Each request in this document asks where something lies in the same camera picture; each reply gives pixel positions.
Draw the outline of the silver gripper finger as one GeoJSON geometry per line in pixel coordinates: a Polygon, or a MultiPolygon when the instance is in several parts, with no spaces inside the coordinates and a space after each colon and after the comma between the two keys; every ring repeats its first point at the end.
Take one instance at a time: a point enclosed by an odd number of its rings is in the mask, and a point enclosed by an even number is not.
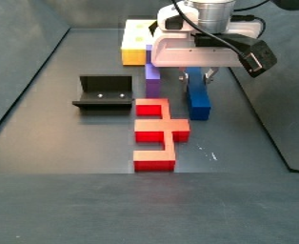
{"type": "Polygon", "coordinates": [[[188,89],[188,73],[184,67],[179,68],[179,81],[182,82],[183,91],[187,92],[188,89]]]}
{"type": "Polygon", "coordinates": [[[218,67],[211,67],[207,73],[204,74],[204,82],[206,84],[210,84],[214,81],[214,76],[216,75],[219,71],[218,67]]]}

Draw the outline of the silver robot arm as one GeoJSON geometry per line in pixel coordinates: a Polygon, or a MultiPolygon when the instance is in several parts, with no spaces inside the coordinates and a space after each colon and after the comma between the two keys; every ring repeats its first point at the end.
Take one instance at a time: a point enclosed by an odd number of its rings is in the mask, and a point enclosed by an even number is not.
{"type": "Polygon", "coordinates": [[[256,39],[262,24],[232,22],[234,5],[235,0],[180,0],[159,10],[151,50],[155,67],[208,68],[204,82],[210,83],[222,67],[242,66],[236,52],[222,43],[199,46],[195,38],[200,32],[184,20],[190,19],[210,34],[238,34],[256,39]]]}

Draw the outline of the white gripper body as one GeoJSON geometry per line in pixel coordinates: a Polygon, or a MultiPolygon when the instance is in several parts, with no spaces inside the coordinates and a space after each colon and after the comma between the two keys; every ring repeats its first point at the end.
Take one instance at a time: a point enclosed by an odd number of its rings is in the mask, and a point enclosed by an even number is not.
{"type": "Polygon", "coordinates": [[[234,4],[171,4],[158,12],[156,29],[152,31],[151,63],[155,67],[242,67],[231,48],[195,45],[200,32],[183,19],[178,10],[215,36],[239,33],[258,38],[258,21],[231,21],[234,4]]]}

